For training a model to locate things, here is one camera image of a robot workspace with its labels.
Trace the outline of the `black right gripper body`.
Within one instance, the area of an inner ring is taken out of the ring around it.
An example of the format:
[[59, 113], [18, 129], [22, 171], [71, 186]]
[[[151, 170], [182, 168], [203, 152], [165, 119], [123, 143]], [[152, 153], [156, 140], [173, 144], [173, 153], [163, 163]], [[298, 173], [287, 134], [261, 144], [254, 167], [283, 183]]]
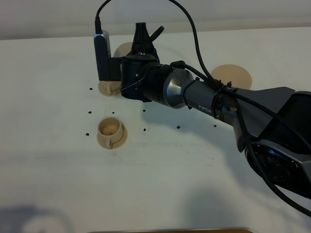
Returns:
[[142, 102], [163, 102], [165, 66], [154, 46], [135, 49], [121, 63], [121, 95]]

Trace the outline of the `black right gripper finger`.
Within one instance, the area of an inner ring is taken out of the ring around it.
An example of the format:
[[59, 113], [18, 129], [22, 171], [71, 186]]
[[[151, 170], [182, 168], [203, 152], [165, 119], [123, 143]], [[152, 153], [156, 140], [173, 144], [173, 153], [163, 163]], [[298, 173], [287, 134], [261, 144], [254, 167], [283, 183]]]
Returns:
[[150, 38], [147, 31], [146, 23], [136, 23], [135, 35], [131, 47], [131, 54], [141, 53], [153, 53], [154, 46], [149, 44], [148, 46], [143, 46], [147, 40]]

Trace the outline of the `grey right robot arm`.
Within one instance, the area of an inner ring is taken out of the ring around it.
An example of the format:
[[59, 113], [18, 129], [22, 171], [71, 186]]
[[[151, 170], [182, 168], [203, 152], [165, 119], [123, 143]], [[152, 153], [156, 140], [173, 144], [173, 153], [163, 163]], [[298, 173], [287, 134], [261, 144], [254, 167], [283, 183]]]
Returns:
[[233, 127], [251, 168], [303, 197], [311, 196], [311, 94], [287, 87], [251, 91], [204, 76], [183, 61], [160, 63], [153, 41], [137, 23], [123, 58], [121, 94], [127, 99], [196, 109]]

